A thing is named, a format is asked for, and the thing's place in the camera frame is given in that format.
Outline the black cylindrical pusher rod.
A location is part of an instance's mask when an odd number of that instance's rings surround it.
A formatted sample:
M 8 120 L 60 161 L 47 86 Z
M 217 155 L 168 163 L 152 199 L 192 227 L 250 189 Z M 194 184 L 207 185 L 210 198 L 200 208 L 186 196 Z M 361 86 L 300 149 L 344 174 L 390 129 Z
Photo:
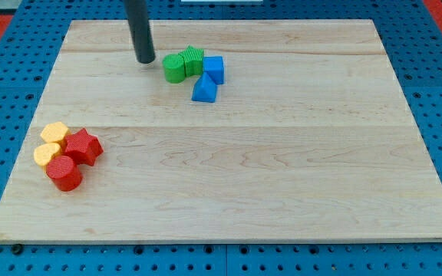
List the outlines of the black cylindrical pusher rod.
M 145 0 L 124 0 L 124 9 L 130 29 L 136 59 L 141 64 L 150 64 L 155 58 L 147 3 Z

